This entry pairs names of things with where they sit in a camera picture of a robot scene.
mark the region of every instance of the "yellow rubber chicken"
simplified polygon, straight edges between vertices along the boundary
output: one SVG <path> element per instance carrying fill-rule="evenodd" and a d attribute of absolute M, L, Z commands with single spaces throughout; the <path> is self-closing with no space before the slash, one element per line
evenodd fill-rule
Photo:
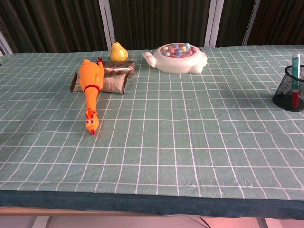
<path fill-rule="evenodd" d="M 86 95 L 86 121 L 85 126 L 92 134 L 99 126 L 96 111 L 97 96 L 104 87 L 105 70 L 101 61 L 96 64 L 84 59 L 79 69 L 79 84 Z"/>
<path fill-rule="evenodd" d="M 120 45 L 120 43 L 113 42 L 110 58 L 115 62 L 126 61 L 128 59 L 128 52 Z"/>

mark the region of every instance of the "black mesh pen holder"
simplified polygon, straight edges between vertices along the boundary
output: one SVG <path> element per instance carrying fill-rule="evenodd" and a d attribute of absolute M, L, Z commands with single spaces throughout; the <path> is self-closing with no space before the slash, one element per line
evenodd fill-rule
<path fill-rule="evenodd" d="M 304 65 L 300 65 L 299 78 L 292 76 L 292 66 L 285 68 L 285 75 L 272 100 L 276 106 L 288 111 L 304 110 Z"/>

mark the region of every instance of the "dark curtain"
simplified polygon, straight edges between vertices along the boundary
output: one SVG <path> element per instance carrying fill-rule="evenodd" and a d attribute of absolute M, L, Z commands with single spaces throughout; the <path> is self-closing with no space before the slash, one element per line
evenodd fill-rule
<path fill-rule="evenodd" d="M 247 44 L 304 44 L 304 0 L 261 0 Z"/>
<path fill-rule="evenodd" d="M 203 47 L 210 0 L 110 0 L 116 41 L 128 49 L 173 42 Z"/>
<path fill-rule="evenodd" d="M 0 0 L 0 30 L 14 53 L 107 50 L 98 0 Z"/>
<path fill-rule="evenodd" d="M 255 0 L 225 0 L 216 47 L 239 46 L 250 21 Z"/>

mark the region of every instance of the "white toy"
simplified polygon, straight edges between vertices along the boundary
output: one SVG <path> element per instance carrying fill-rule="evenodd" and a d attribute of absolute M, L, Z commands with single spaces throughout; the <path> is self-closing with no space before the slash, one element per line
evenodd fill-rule
<path fill-rule="evenodd" d="M 166 44 L 143 57 L 151 67 L 172 74 L 200 74 L 207 64 L 207 55 L 189 43 Z"/>

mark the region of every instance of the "colorful ball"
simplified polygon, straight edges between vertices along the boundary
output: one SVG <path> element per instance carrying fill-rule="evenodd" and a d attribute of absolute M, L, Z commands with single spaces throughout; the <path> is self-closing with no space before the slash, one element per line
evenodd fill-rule
<path fill-rule="evenodd" d="M 181 51 L 186 51 L 187 48 L 186 48 L 185 46 L 182 46 L 180 50 L 181 50 Z"/>

